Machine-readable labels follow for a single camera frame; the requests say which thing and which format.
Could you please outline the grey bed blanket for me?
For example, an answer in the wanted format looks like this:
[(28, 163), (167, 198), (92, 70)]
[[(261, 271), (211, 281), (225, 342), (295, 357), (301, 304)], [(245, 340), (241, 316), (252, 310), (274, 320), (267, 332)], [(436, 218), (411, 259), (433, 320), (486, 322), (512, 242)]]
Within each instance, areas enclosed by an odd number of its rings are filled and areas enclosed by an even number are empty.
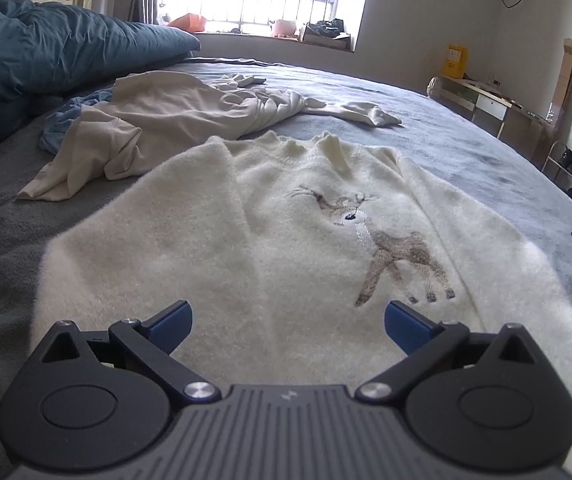
[[(572, 302), (572, 200), (530, 162), (479, 127), (421, 94), (309, 68), (237, 58), (191, 58), (179, 69), (211, 81), (257, 75), (324, 101), (375, 103), (400, 118), (374, 129), (332, 117), (299, 115), (277, 133), (307, 140), (331, 132), (349, 142), (397, 148), (432, 174), (484, 203), (547, 256)], [(47, 241), (123, 192), (126, 181), (97, 180), (63, 204), (22, 202), (17, 192), (48, 162), (39, 146), (48, 115), (43, 100), (24, 126), (0, 144), (0, 400), (26, 359), (36, 277)], [(0, 477), (9, 463), (0, 445)]]

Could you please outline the blue garment under shirt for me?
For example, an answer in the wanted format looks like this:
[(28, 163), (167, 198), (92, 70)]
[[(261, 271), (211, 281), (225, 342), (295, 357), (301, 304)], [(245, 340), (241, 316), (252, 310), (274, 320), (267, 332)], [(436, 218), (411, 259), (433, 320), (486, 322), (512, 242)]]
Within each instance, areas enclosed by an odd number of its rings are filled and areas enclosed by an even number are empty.
[(101, 88), (85, 96), (75, 96), (65, 102), (58, 110), (45, 118), (42, 136), (38, 143), (39, 149), (56, 155), (67, 130), (80, 117), (82, 107), (94, 106), (104, 101), (109, 102), (111, 98), (112, 89)]

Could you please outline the cream thin shirt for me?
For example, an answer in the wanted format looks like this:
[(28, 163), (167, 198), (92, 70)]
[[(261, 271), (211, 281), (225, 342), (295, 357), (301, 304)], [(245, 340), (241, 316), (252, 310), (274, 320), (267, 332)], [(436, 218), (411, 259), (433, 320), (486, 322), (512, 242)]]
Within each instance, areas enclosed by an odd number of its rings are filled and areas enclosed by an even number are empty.
[(369, 102), (329, 103), (265, 87), (255, 77), (223, 77), (207, 84), (185, 73), (155, 70), (120, 78), (109, 100), (82, 106), (54, 159), (17, 196), (69, 200), (98, 177), (141, 176), (213, 136), (234, 141), (299, 114), (375, 128), (400, 125), (397, 116)]

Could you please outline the cardboard box on windowsill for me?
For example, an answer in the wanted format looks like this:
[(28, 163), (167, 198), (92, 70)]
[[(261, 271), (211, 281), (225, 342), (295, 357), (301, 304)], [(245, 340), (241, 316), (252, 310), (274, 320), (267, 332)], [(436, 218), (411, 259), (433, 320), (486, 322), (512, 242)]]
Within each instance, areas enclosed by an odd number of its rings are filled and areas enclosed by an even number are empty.
[(345, 31), (344, 23), (340, 18), (307, 23), (300, 30), (299, 41), (303, 44), (314, 44), (318, 47), (341, 51), (352, 50), (352, 37)]

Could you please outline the orange bag on windowsill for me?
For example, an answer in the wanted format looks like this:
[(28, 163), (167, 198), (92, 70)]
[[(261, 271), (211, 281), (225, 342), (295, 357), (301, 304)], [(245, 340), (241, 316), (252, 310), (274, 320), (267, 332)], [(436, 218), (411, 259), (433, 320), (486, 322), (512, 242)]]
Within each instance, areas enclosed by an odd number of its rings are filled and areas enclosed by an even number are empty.
[(200, 14), (186, 13), (172, 20), (169, 26), (184, 30), (184, 32), (190, 32), (191, 34), (200, 34), (205, 31), (207, 22), (208, 20)]

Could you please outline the white fluffy deer sweater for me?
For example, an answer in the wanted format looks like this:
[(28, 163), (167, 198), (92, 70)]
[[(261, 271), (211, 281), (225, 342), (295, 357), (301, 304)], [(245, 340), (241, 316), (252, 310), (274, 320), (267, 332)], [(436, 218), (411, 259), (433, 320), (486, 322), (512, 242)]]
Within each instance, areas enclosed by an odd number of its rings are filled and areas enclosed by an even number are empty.
[(221, 387), (356, 387), (400, 359), (383, 311), (401, 300), (480, 332), (524, 325), (572, 393), (572, 304), (544, 253), (391, 148), (266, 133), (169, 159), (47, 244), (31, 337), (182, 299), (177, 358)]

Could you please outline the white wooden desk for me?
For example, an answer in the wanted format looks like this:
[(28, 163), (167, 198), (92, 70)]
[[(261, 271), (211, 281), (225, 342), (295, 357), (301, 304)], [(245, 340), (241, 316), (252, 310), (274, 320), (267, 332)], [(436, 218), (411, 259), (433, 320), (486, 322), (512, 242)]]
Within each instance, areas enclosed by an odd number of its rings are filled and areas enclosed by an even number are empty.
[(537, 144), (551, 135), (550, 125), (539, 114), (485, 90), (478, 81), (435, 76), (428, 82), (426, 93), (502, 142)]

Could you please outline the yellow box on desk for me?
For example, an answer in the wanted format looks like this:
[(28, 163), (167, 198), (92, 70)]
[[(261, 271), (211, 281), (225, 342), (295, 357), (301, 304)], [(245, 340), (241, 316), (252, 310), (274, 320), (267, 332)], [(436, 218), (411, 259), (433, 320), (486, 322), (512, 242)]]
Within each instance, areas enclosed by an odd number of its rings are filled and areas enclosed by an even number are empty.
[(446, 49), (442, 75), (454, 79), (464, 78), (467, 62), (468, 49), (459, 44), (450, 44)]

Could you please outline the tall cardboard piece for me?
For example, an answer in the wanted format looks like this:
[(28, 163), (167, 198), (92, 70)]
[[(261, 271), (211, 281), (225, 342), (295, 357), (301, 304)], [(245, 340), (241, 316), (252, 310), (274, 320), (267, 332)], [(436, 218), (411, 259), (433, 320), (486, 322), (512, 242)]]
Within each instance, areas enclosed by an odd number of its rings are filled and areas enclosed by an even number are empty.
[(566, 102), (566, 97), (570, 90), (570, 85), (572, 81), (572, 39), (563, 39), (563, 56), (561, 61), (561, 66), (559, 70), (559, 75), (557, 83), (555, 86), (555, 92), (552, 96), (551, 102), (548, 108), (547, 120), (551, 125), (555, 125), (563, 111), (564, 103)]

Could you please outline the pink pot on windowsill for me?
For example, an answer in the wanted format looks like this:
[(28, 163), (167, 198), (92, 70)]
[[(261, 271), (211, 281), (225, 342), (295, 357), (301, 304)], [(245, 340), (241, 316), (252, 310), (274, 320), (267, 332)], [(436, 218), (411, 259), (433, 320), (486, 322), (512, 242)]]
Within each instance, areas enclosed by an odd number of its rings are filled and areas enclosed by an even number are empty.
[(298, 26), (295, 21), (275, 20), (270, 21), (271, 35), (274, 38), (295, 38), (298, 35)]

